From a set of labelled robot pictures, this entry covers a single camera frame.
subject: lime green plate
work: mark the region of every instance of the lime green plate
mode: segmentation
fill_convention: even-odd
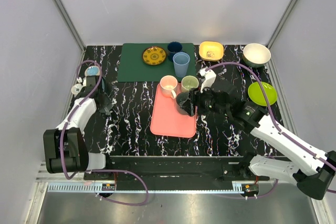
[[[261,82],[261,84],[266,92],[266,96],[269,101],[269,104],[270,105],[274,104],[278,99],[277,91],[275,90],[275,88],[273,88],[272,85],[268,83]],[[247,93],[253,102],[257,103],[260,106],[267,106],[264,95],[261,91],[261,88],[258,82],[252,83],[250,87],[248,87]]]

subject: reflective metal surface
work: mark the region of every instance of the reflective metal surface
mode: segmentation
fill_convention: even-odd
[[[261,192],[270,189],[261,185]],[[114,199],[140,202],[143,195],[115,194]],[[296,187],[282,184],[267,198],[232,200],[218,195],[150,196],[143,207],[128,207],[100,201],[93,194],[47,193],[39,224],[83,223],[317,223],[311,200]]]

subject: patterned yellow plate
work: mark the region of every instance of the patterned yellow plate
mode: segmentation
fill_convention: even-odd
[[[143,52],[142,59],[148,65],[159,65],[166,59],[166,52],[161,47],[150,47]]]

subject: light blue cup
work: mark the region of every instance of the light blue cup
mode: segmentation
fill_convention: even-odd
[[[190,56],[185,52],[178,52],[173,57],[175,74],[177,77],[185,77],[187,74]]]

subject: black marble table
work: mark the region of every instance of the black marble table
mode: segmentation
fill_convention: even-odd
[[[85,141],[90,152],[111,156],[243,156],[247,152],[260,155],[282,155],[264,141],[235,129],[221,115],[209,113],[197,117],[193,138],[156,136],[150,131],[151,116],[158,82],[117,82],[121,46],[88,46],[84,60],[102,65],[110,86],[113,102],[110,116],[96,112],[85,128]],[[240,62],[242,45],[225,45],[221,61]],[[203,61],[195,46],[196,71],[218,62]],[[255,81],[246,70],[235,66],[214,69],[218,78],[234,84],[241,98]],[[266,67],[254,70],[264,82],[271,83]],[[272,105],[276,119],[282,124],[278,105]]]

